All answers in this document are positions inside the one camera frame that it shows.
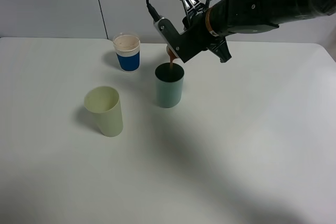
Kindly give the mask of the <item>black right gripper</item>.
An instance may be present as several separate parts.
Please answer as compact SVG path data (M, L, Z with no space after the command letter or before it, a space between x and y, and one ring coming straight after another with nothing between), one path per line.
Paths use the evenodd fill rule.
M214 53L221 63L226 63L232 56L226 38L220 36L210 24L211 8L200 0L179 0L186 16L183 18L184 30L191 30L191 38L202 51Z

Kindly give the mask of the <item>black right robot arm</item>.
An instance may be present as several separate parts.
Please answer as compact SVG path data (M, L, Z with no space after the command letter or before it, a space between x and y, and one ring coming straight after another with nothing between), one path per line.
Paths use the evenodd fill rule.
M335 0L221 0L210 7L192 29L193 45L180 58L187 62L202 50L222 52L230 58L225 38L232 34L265 33L281 24L330 16Z

